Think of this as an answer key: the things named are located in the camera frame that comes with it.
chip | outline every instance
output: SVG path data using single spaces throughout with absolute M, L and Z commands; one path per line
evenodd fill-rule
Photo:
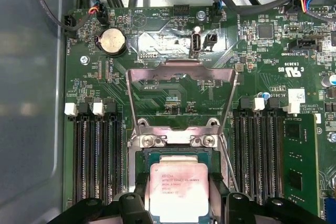
M 289 184 L 291 187 L 294 187 L 302 191 L 302 174 L 294 170 L 289 171 Z
M 259 38 L 273 38 L 272 24 L 258 25 Z
M 300 124 L 286 124 L 286 136 L 290 138 L 300 138 Z

metal retention bracket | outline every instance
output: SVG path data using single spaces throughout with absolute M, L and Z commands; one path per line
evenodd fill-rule
M 169 126 L 149 126 L 140 125 L 138 123 L 132 83 L 142 80 L 170 80 L 176 73 L 187 74 L 193 80 L 222 80 L 226 83 L 231 83 L 232 88 L 228 93 L 225 105 L 223 106 L 222 115 L 219 121 L 220 125 L 190 126 L 184 131 L 174 131 Z M 236 88 L 237 72 L 234 69 L 209 69 L 198 60 L 167 60 L 156 68 L 129 69 L 126 72 L 126 81 L 134 125 L 135 136 L 133 137 L 141 138 L 140 147 L 152 147 L 154 144 L 152 145 L 151 141 L 147 139 L 143 140 L 145 136 L 153 136 L 154 140 L 158 143 L 161 139 L 162 142 L 160 144 L 162 145 L 164 143 L 186 144 L 194 139 L 201 139 L 202 141 L 205 137 L 210 135 L 221 135 Z

metal screw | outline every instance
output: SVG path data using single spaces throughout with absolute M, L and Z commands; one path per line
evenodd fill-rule
M 87 202 L 88 206 L 95 206 L 96 204 L 98 204 L 98 202 L 96 200 L 90 200 L 89 202 Z
M 240 194 L 233 194 L 233 197 L 235 199 L 242 199 L 243 198 L 242 195 L 240 195 Z
M 86 66 L 87 64 L 89 64 L 90 58 L 84 55 L 80 57 L 79 61 L 82 65 Z
M 206 13 L 201 10 L 201 11 L 197 12 L 196 18 L 200 21 L 203 21 L 206 18 Z
M 133 195 L 129 195 L 126 197 L 126 199 L 134 199 L 134 196 Z
M 142 144 L 144 147 L 151 147 L 154 145 L 154 139 L 152 136 L 145 136 L 142 139 Z
M 277 205 L 277 206 L 282 206 L 282 205 L 283 205 L 283 203 L 282 203 L 280 200 L 278 200 L 278 199 L 273 199 L 273 200 L 272 200 L 272 203 L 273 203 L 274 205 Z
M 328 139 L 329 139 L 329 142 L 336 143 L 336 132 L 330 132 Z
M 206 136 L 203 139 L 204 146 L 213 147 L 215 145 L 215 139 L 213 136 Z

green circuit board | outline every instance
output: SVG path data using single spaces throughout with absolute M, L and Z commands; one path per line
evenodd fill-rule
M 311 9 L 335 14 L 333 7 Z M 199 11 L 205 12 L 204 20 L 197 19 Z M 86 12 L 73 10 L 69 14 L 79 20 Z M 108 161 L 111 174 L 118 177 L 112 185 L 114 192 L 128 190 L 127 141 L 133 125 L 126 71 L 154 68 L 166 59 L 189 59 L 191 34 L 199 26 L 202 43 L 209 33 L 217 34 L 218 42 L 212 50 L 203 48 L 196 58 L 208 68 L 234 68 L 239 73 L 232 108 L 239 107 L 241 97 L 250 98 L 252 105 L 254 97 L 268 92 L 278 99 L 281 107 L 299 102 L 301 114 L 298 118 L 315 114 L 302 121 L 302 129 L 309 130 L 309 144 L 295 146 L 288 143 L 288 137 L 283 139 L 283 168 L 302 174 L 299 177 L 292 174 L 289 179 L 283 175 L 283 196 L 324 218 L 323 200 L 333 196 L 336 177 L 336 143 L 330 141 L 331 133 L 336 132 L 336 110 L 325 110 L 326 103 L 332 106 L 335 98 L 327 95 L 321 79 L 335 73 L 335 24 L 302 13 L 288 15 L 283 7 L 250 17 L 239 17 L 224 8 L 219 20 L 215 18 L 218 17 L 214 17 L 212 6 L 190 7 L 183 16 L 176 15 L 174 7 L 109 9 L 109 26 L 100 25 L 92 17 L 79 29 L 77 39 L 67 39 L 65 102 L 91 106 L 93 99 L 101 98 L 117 105 L 116 118 L 120 124 L 115 129 L 121 133 L 118 140 L 110 139 L 111 161 Z M 95 45 L 95 37 L 112 27 L 123 31 L 128 44 L 127 51 L 117 58 L 109 57 Z M 316 44 L 313 48 L 293 45 L 303 38 Z M 89 57 L 87 65 L 80 63 L 82 56 Z M 222 81 L 192 80 L 183 73 L 176 73 L 169 81 L 140 81 L 133 88 L 137 116 L 146 118 L 150 125 L 168 125 L 175 130 L 205 125 L 209 118 L 219 118 L 229 90 Z M 229 146 L 234 145 L 234 137 L 230 134 L 233 120 L 230 113 L 225 127 Z M 73 141 L 76 135 L 73 124 L 73 121 L 66 122 L 65 209 L 73 198 Z M 295 155 L 303 156 L 295 168 L 288 163 L 294 155 L 291 148 L 296 150 Z M 298 180 L 301 190 L 292 190 Z M 307 204 L 312 196 L 313 204 Z

gray metal panel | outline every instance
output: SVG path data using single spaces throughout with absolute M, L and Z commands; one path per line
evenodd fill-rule
M 0 222 L 46 223 L 62 200 L 64 46 L 36 0 L 0 4 Z

